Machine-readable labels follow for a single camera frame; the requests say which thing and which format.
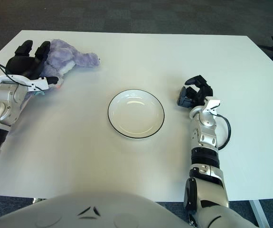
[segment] white table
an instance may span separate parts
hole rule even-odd
[[[34,54],[53,38],[97,53],[102,64],[75,68],[60,90],[29,102],[2,147],[0,195],[120,190],[183,201],[190,120],[176,99],[201,74],[232,125],[219,153],[229,200],[273,198],[273,62],[248,37],[21,31],[0,51],[0,63],[27,39]],[[133,88],[155,95],[165,110],[162,128],[143,140],[119,135],[107,118],[114,95]],[[219,120],[220,144],[224,129]]]

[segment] gray carpet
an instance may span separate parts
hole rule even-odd
[[[247,35],[273,46],[273,0],[0,0],[0,50],[22,29]],[[0,196],[0,216],[31,202]],[[186,218],[182,203],[160,204]],[[273,228],[273,199],[261,204]],[[230,207],[256,223],[248,201]]]

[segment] purple plush toy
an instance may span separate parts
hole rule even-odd
[[[95,67],[100,64],[100,59],[95,53],[81,53],[68,43],[54,39],[51,41],[50,52],[45,62],[41,77],[56,76],[59,78],[56,87],[63,83],[63,76],[75,65],[80,67]]]

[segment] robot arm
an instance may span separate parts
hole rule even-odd
[[[189,114],[192,120],[191,167],[184,197],[189,223],[200,228],[256,227],[229,209],[218,159],[218,150],[223,146],[218,147],[215,133],[215,117],[220,100],[212,96],[213,91],[202,76],[196,76],[185,84],[195,84],[199,88],[196,92],[191,87],[183,87],[178,98],[179,106],[192,107]]]
[[[27,92],[48,89],[49,82],[55,82],[55,78],[39,78],[47,59],[50,42],[45,41],[37,49],[35,57],[29,57],[32,44],[31,40],[27,40],[19,46],[15,56],[8,61],[5,71],[0,65],[5,73],[0,76],[0,148],[11,126],[19,118]]]

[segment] plate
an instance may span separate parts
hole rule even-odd
[[[141,139],[155,134],[161,128],[165,113],[155,96],[143,90],[131,89],[112,99],[108,117],[119,133]]]

